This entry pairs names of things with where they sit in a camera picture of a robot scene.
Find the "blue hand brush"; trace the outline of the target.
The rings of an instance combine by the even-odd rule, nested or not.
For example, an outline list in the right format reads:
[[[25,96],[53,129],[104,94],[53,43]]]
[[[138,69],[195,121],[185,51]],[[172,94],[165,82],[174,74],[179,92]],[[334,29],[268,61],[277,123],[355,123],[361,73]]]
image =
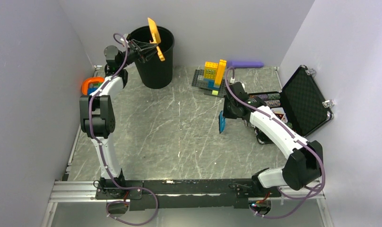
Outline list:
[[[226,126],[226,119],[223,116],[223,112],[224,111],[220,111],[218,115],[219,134],[221,134],[225,130],[225,126]]]

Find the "orange slotted scoop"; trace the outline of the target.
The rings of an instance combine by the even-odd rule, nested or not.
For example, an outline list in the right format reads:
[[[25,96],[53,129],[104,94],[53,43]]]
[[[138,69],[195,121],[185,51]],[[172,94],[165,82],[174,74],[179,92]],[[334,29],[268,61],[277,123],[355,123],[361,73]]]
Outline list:
[[[152,36],[152,41],[150,41],[150,43],[156,45],[157,55],[160,61],[165,61],[165,57],[159,47],[159,44],[161,43],[161,37],[158,31],[158,27],[156,25],[156,22],[150,17],[148,17],[148,27]]]

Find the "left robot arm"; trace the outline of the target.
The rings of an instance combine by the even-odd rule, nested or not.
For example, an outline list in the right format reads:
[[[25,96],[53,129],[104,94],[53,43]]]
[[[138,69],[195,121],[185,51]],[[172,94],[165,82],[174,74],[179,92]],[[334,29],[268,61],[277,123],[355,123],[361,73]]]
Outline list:
[[[128,81],[125,69],[135,61],[145,63],[153,56],[165,60],[160,48],[160,40],[141,42],[135,39],[122,39],[124,51],[114,45],[104,50],[106,65],[105,78],[101,86],[90,95],[83,95],[79,100],[80,126],[91,139],[99,159],[101,177],[99,187],[119,199],[126,193],[126,183],[122,168],[118,164],[113,144],[115,116],[112,97],[121,92]]]

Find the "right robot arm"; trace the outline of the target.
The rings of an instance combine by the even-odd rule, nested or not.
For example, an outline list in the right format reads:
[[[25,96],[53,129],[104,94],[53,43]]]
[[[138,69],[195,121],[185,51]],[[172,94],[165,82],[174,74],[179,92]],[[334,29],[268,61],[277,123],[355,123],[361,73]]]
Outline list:
[[[263,169],[252,176],[251,189],[256,196],[264,196],[270,188],[280,186],[298,191],[325,177],[321,144],[309,142],[291,130],[264,100],[248,95],[240,82],[226,85],[223,116],[241,118],[261,130],[287,160],[283,167]]]

